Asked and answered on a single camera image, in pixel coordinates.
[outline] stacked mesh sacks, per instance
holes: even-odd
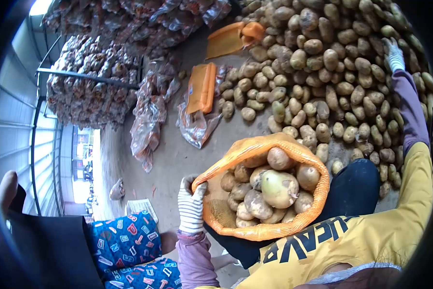
[[[66,35],[100,35],[154,59],[230,10],[228,0],[54,0],[42,25]]]
[[[51,67],[138,84],[139,58],[111,43],[101,49],[99,38],[72,36],[64,44],[60,58]],[[50,74],[47,80],[47,103],[60,122],[80,128],[117,129],[136,102],[136,90],[90,79]]]

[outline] corrugated metal wall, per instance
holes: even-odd
[[[44,89],[37,99],[34,72],[40,59],[31,34],[24,21],[0,71],[0,182],[6,171],[15,170],[27,192],[23,212],[37,215],[40,210],[42,216],[61,216],[63,127],[43,115],[47,75],[40,77]]]

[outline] striped glove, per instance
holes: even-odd
[[[197,234],[203,231],[203,195],[207,191],[208,183],[197,186],[192,194],[191,185],[198,175],[189,175],[181,180],[178,193],[178,210],[181,223],[179,229],[189,234]]]
[[[406,70],[404,64],[403,52],[398,47],[398,42],[392,37],[391,41],[388,38],[382,38],[382,42],[388,48],[388,56],[386,60],[390,66],[391,72],[394,73],[396,70]]]

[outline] mesh bag of potatoes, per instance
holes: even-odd
[[[329,193],[327,168],[284,133],[236,141],[192,191],[205,181],[205,222],[220,235],[252,241],[299,232],[319,216]]]

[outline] yellow shirt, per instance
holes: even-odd
[[[432,162],[427,145],[413,145],[404,167],[396,209],[331,218],[261,248],[261,262],[249,269],[250,276],[236,288],[293,288],[322,275],[335,263],[354,267],[377,261],[403,266],[432,209]]]

